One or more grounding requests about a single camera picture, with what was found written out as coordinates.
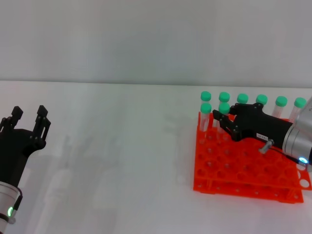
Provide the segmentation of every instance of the clear plastic tube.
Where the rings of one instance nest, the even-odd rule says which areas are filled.
[[[207,131],[209,125],[209,114],[200,113],[199,130],[202,132]]]
[[[303,97],[297,97],[293,103],[293,109],[289,116],[289,122],[294,123],[300,110],[307,104],[307,101]]]
[[[274,110],[272,112],[272,116],[276,117],[276,118],[280,118],[282,111],[283,111],[284,107],[275,105]]]
[[[280,118],[284,107],[287,105],[287,98],[284,96],[278,96],[275,101],[275,107],[272,112],[272,116]]]
[[[229,111],[230,111],[230,106],[229,106],[229,104],[227,104],[227,103],[221,103],[221,104],[219,105],[219,112],[220,112],[221,114],[227,116],[228,113],[229,113]],[[220,126],[220,121],[218,121],[218,123],[217,123],[217,138],[220,139],[220,136],[223,135],[223,139],[224,139],[224,140],[227,140],[227,138],[228,138],[227,133],[221,128],[221,126]]]
[[[216,128],[217,124],[218,124],[218,120],[214,119],[214,121],[213,121],[213,128]]]
[[[210,112],[211,105],[209,103],[201,104],[199,130],[202,132],[205,132],[208,129]]]
[[[289,116],[289,122],[290,123],[293,123],[295,121],[300,110],[301,110],[300,108],[293,106],[291,115]]]

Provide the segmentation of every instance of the white table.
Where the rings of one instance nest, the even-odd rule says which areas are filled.
[[[310,234],[312,192],[303,204],[192,190],[200,92],[239,93],[254,103],[312,89],[0,82],[0,117],[15,105],[18,128],[33,129],[43,104],[51,128],[31,155],[20,186],[24,200],[5,234]]]

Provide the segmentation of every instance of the orange test tube rack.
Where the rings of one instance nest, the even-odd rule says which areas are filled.
[[[302,203],[302,190],[312,190],[305,169],[298,169],[296,163],[274,150],[261,154],[258,149],[264,142],[254,138],[234,142],[226,132],[218,134],[213,114],[206,132],[199,130],[199,121],[200,113],[193,190],[284,203]]]

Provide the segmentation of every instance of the robotic arm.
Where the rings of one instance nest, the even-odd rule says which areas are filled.
[[[28,157],[46,145],[46,137],[51,122],[44,106],[38,109],[33,131],[14,129],[23,111],[14,107],[12,116],[3,118],[0,123],[0,234],[8,223],[15,223],[15,214],[23,198],[18,188]]]
[[[213,110],[213,115],[233,141],[247,137],[264,141],[266,144],[259,150],[261,153],[265,154],[271,146],[275,146],[288,159],[312,171],[312,98],[293,124],[267,115],[262,109],[261,103],[236,103],[230,108],[230,114],[235,116],[233,121],[217,110]]]

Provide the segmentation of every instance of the cable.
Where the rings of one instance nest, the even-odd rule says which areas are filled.
[[[277,150],[277,149],[275,149],[275,148],[270,148],[270,150],[274,150],[274,151],[276,151],[276,152],[278,152],[278,153],[280,153],[280,154],[282,154],[282,155],[284,155],[284,156],[287,156],[287,155],[284,154],[282,151]]]
[[[13,207],[13,210],[16,210],[16,211],[19,209],[21,200],[23,199],[23,193],[21,192],[20,188],[17,188],[17,189],[19,191],[19,197],[16,200],[14,207]]]

